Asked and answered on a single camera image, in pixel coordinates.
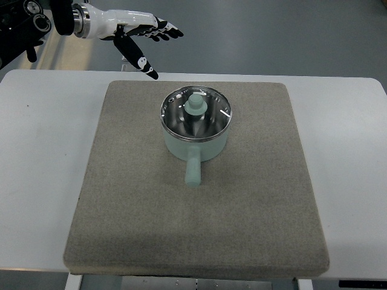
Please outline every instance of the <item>lid knob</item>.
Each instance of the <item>lid knob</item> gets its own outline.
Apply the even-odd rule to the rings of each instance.
[[[192,94],[184,104],[184,109],[190,115],[202,115],[207,111],[207,103],[203,100],[203,96]]]

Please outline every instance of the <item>gray pad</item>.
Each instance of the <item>gray pad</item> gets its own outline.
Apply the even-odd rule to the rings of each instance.
[[[160,106],[204,85],[228,98],[224,150],[202,184],[164,145]],[[109,85],[71,225],[73,274],[256,280],[315,277],[329,258],[293,110],[280,83]]]

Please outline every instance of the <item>mechanical component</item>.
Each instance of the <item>mechanical component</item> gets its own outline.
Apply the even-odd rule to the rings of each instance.
[[[28,0],[24,2],[24,10],[30,15],[43,12],[43,8],[39,5],[39,3]]]
[[[73,0],[0,0],[0,69],[23,51],[29,61],[36,61],[34,47],[42,44],[40,39],[51,30],[51,22],[43,14],[44,7],[51,9],[60,35],[74,33],[80,38],[113,40],[132,66],[157,79],[157,72],[131,36],[159,41],[181,37],[182,32],[151,13],[102,11],[90,5],[89,0],[84,2],[72,5]]]

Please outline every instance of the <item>white table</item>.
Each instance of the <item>white table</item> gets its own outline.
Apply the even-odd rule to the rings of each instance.
[[[151,81],[138,72],[16,70],[0,83],[0,269],[67,272],[62,254],[113,80]],[[378,81],[207,74],[160,80],[284,83],[330,254],[321,278],[387,279],[387,96]]]

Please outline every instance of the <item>mint green saucepan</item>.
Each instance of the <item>mint green saucepan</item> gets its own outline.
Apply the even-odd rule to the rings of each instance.
[[[161,124],[169,151],[187,161],[185,182],[201,182],[200,163],[217,156],[226,145],[231,106],[220,92],[205,86],[185,86],[161,105]]]

